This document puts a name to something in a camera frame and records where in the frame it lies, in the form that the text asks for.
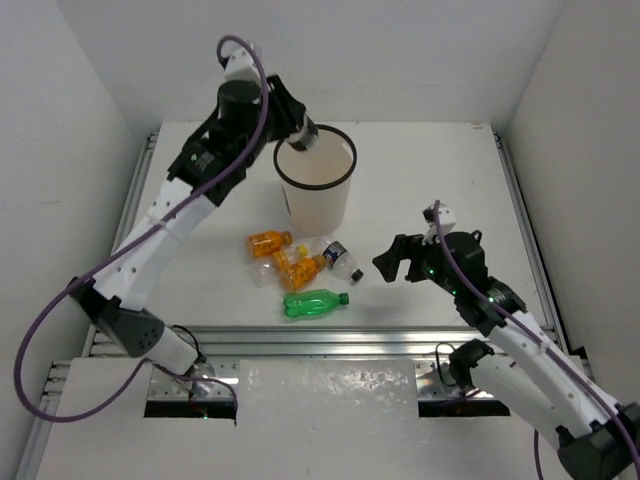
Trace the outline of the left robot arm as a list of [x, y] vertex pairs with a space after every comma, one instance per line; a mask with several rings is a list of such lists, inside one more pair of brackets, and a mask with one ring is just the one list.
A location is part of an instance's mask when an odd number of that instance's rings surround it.
[[161, 273], [192, 231], [242, 182], [264, 147], [300, 139], [310, 125], [305, 106], [271, 75], [261, 88], [228, 80], [213, 114], [185, 141], [152, 205], [109, 266], [71, 294], [96, 328], [132, 358], [178, 375], [204, 359], [146, 308]]

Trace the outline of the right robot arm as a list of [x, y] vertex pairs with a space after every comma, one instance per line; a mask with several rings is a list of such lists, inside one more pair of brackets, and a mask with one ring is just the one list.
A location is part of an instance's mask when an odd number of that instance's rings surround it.
[[638, 404], [605, 393], [559, 349], [524, 301], [490, 275], [481, 236], [454, 231], [426, 241], [399, 234], [372, 263], [393, 282], [407, 260], [407, 281], [430, 280], [452, 295], [462, 319], [483, 336], [450, 355], [456, 384], [493, 395], [526, 421], [571, 478], [615, 479], [638, 466]]

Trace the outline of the clear bottle black label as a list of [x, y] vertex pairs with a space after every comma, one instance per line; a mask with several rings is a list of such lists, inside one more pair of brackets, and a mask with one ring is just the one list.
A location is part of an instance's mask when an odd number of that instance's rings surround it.
[[318, 136], [318, 126], [308, 116], [305, 116], [301, 129], [287, 137], [285, 142], [295, 151], [305, 152], [313, 148]]

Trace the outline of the clear bottle blue label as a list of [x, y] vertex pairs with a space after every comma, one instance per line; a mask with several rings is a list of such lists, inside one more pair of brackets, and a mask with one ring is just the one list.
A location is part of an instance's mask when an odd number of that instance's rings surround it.
[[359, 268], [355, 258], [340, 241], [330, 241], [322, 251], [322, 256], [339, 278], [358, 283], [364, 277], [364, 272]]

